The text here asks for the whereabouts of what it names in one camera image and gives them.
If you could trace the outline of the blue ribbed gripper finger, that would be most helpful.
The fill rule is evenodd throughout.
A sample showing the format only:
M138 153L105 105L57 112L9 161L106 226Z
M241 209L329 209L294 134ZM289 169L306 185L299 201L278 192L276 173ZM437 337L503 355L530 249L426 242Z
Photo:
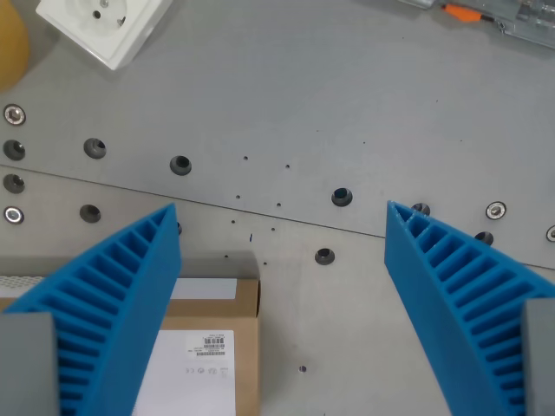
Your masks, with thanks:
M129 415L181 270L173 204L84 251L19 296L7 314L55 326L61 415Z
M552 298L553 283L395 201L384 263L451 414L526 414L522 309Z

